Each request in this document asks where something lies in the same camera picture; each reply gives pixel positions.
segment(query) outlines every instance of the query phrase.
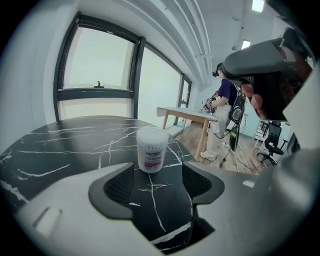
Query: hand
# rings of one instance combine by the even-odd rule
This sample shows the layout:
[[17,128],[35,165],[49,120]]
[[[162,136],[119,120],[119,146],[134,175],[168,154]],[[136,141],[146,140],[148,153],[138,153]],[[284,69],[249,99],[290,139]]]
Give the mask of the hand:
[[265,112],[262,109],[263,100],[259,94],[255,94],[252,85],[249,83],[244,83],[241,88],[244,92],[244,95],[249,98],[252,107],[257,111],[258,116],[263,119],[266,118]]

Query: pink label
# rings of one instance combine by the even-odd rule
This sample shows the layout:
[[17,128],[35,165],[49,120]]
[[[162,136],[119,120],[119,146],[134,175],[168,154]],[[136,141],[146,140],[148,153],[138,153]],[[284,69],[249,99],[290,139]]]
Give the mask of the pink label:
[[145,167],[155,167],[155,166],[158,166],[158,165],[161,165],[161,161],[160,162],[145,162],[144,163]]

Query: white jar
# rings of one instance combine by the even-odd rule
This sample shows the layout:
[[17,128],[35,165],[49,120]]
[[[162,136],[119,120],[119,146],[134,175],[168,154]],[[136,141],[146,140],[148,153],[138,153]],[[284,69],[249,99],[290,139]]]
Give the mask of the white jar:
[[158,127],[143,127],[136,133],[139,168],[154,174],[164,163],[169,134]]

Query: black marble table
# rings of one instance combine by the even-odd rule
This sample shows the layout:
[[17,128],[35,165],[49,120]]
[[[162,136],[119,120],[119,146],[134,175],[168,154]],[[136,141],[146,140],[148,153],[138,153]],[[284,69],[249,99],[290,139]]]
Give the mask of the black marble table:
[[[175,186],[174,178],[169,181],[174,172],[182,171],[182,162],[193,161],[193,157],[170,136],[161,169],[167,173],[162,176],[166,178],[158,177],[155,181],[162,182],[153,182],[156,174],[143,173],[138,166],[136,134],[147,126],[152,125],[119,116],[86,116],[51,123],[26,134],[0,156],[0,185],[12,211],[16,212],[58,180],[133,162],[135,171],[145,180],[143,187],[134,190],[137,200],[129,205],[135,219],[145,222],[139,230],[155,246],[160,243],[160,250],[178,247],[181,240],[188,238],[179,233],[191,227],[193,208],[188,193],[183,192],[185,195],[177,204],[176,195],[181,189]],[[174,209],[175,205],[179,210],[168,215],[168,208]],[[175,239],[163,243],[166,235],[173,233]]]

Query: black chair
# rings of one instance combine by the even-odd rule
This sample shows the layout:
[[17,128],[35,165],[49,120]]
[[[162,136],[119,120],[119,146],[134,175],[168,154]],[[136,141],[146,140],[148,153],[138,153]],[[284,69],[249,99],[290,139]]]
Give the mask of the black chair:
[[264,160],[269,159],[270,162],[273,165],[275,165],[276,162],[275,160],[272,159],[272,156],[274,155],[274,153],[277,155],[284,154],[284,152],[282,151],[282,148],[286,143],[288,143],[288,141],[283,140],[282,146],[280,148],[277,147],[281,130],[282,130],[280,125],[281,123],[279,121],[269,122],[269,125],[268,125],[269,135],[268,135],[268,138],[266,138],[266,140],[264,141],[264,146],[269,151],[269,154],[260,153],[260,152],[257,154],[257,156],[259,155],[263,156],[263,159],[260,161],[261,163],[263,163]]

